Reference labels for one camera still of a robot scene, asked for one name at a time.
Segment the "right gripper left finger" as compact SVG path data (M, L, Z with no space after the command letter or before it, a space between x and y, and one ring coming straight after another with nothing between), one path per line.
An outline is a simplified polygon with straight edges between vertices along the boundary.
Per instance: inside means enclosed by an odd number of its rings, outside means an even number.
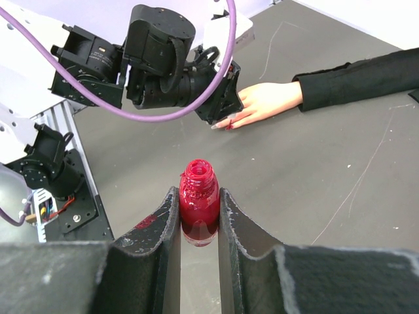
M113 242L1 244L2 313L179 313L178 189Z

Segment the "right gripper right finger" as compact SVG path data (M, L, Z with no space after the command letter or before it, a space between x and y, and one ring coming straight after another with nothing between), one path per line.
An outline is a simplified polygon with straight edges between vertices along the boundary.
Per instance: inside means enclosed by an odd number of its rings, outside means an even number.
M418 254L286 245L220 191L223 313L417 313Z

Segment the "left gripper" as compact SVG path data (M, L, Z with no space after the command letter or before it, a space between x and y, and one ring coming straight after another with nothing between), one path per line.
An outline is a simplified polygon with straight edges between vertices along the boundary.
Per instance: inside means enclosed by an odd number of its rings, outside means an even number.
M215 124L243 110L244 106L237 91L240 71L240 66L232 61L212 95L195 110L201 120Z

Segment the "red nail polish bottle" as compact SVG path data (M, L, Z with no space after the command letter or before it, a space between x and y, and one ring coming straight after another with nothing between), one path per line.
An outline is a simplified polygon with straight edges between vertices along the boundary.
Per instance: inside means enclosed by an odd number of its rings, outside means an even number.
M185 239L205 247L219 227L220 189L212 165L203 159L188 163L179 183L179 212Z

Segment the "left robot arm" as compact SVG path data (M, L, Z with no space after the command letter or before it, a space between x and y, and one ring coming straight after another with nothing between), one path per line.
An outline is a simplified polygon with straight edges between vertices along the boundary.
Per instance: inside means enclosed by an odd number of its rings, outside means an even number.
M74 26L62 47L45 51L56 70L51 92L83 105L106 103L118 115L122 98L138 109L175 108L162 116L135 116L156 123L175 120L193 110L213 124L243 109L236 84L240 68L227 53L232 43L214 44L187 54L196 30L170 9L136 5L122 45L111 44Z

